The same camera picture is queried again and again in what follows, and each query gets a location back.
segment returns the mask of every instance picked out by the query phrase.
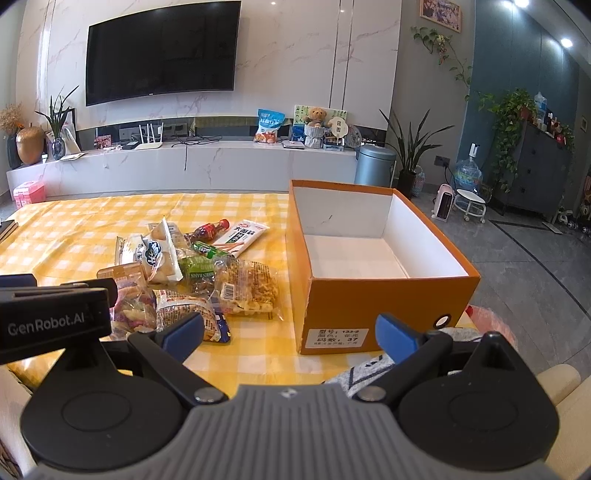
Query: blue wall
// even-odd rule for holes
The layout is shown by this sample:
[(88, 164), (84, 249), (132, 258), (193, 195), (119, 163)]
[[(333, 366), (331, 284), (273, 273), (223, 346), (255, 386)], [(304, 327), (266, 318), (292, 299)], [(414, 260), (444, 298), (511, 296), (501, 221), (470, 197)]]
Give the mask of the blue wall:
[(542, 26), (509, 0), (476, 0), (476, 34), (470, 93), (458, 160), (470, 145), (481, 145), (482, 166), (491, 150), (495, 115), (478, 111), (476, 92), (500, 98), (507, 90), (525, 88), (548, 99), (558, 119), (574, 125), (579, 66)]

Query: yellow checkered tablecloth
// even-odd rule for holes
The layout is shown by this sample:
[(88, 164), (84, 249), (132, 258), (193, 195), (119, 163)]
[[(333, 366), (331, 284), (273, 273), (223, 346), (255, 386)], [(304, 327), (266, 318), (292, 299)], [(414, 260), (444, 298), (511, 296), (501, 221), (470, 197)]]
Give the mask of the yellow checkered tablecloth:
[[(317, 384), (372, 358), (377, 353), (298, 355), (291, 316), (285, 255), (287, 194), (172, 193), (27, 205), (11, 218), (19, 228), (0, 244), (0, 274), (33, 273), (39, 285), (95, 278), (113, 265), (115, 238), (147, 233), (147, 224), (163, 215), (183, 232), (227, 218), (270, 227), (241, 259), (277, 270), (284, 320), (255, 320), (228, 315), (229, 344), (203, 343), (184, 363), (228, 395), (239, 384)], [(36, 385), (59, 353), (12, 364), (25, 383)]]

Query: sauce bottle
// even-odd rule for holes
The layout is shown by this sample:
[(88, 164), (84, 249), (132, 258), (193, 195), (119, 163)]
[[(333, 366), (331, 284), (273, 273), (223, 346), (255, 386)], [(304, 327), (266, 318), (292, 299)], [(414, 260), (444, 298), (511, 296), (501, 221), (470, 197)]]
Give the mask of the sauce bottle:
[(220, 232), (225, 232), (229, 228), (230, 223), (223, 218), (218, 223), (206, 223), (185, 236), (191, 245), (193, 242), (207, 243), (216, 238)]

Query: round stool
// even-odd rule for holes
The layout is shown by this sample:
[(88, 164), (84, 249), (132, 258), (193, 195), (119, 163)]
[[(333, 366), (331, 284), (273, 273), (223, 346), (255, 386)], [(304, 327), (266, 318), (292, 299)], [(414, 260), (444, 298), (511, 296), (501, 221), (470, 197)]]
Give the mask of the round stool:
[(468, 190), (458, 190), (453, 200), (453, 208), (464, 212), (464, 220), (470, 220), (470, 216), (480, 219), (484, 223), (484, 214), (486, 213), (486, 202), (476, 193)]

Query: white tv stand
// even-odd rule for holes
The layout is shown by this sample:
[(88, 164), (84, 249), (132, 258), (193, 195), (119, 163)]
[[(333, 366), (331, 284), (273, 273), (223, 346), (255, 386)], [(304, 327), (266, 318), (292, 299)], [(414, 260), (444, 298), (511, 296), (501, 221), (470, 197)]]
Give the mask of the white tv stand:
[(41, 180), (47, 197), (131, 190), (286, 192), (290, 179), (353, 183), (355, 152), (287, 150), (281, 144), (220, 141), (156, 150), (93, 150), (74, 161), (38, 163), (7, 173), (10, 191)]

